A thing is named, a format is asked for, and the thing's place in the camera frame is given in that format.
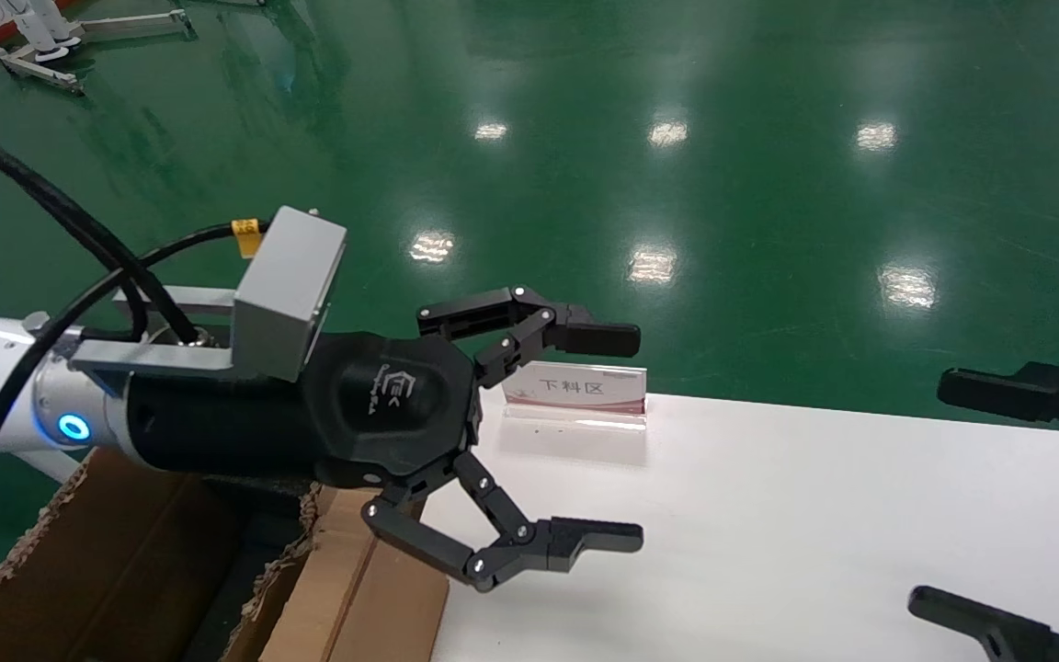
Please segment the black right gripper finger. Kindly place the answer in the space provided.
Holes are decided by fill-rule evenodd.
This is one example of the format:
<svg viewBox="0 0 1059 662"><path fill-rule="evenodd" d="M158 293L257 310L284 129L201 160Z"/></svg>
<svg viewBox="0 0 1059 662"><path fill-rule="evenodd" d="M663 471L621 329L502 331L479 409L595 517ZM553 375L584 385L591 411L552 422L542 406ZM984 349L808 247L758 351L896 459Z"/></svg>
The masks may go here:
<svg viewBox="0 0 1059 662"><path fill-rule="evenodd" d="M973 638L989 661L1059 661L1059 633L1051 625L976 600L917 586L909 594L908 611L937 627Z"/></svg>
<svg viewBox="0 0 1059 662"><path fill-rule="evenodd" d="M946 370L939 401L1001 417L1059 423L1059 366L1026 363L1013 374Z"/></svg>

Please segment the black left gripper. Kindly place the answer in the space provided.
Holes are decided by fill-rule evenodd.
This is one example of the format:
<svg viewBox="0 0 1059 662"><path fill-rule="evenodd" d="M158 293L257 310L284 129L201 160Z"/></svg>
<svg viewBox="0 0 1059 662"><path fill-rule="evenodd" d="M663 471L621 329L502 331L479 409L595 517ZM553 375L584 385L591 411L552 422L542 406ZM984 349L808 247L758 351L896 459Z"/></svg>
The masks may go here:
<svg viewBox="0 0 1059 662"><path fill-rule="evenodd" d="M478 384L500 384L551 348L634 357L638 325L598 322L579 304L516 286L426 305L417 330L425 337L319 336L294 382L136 374L126 395L131 451L181 473L387 485L362 508L370 531L478 592L525 571L570 573L584 552L643 548L638 524L532 522L463 451L475 442ZM473 361L450 343L495 332L503 335ZM495 527L491 544L474 550L408 514L409 504L452 481Z"/></svg>

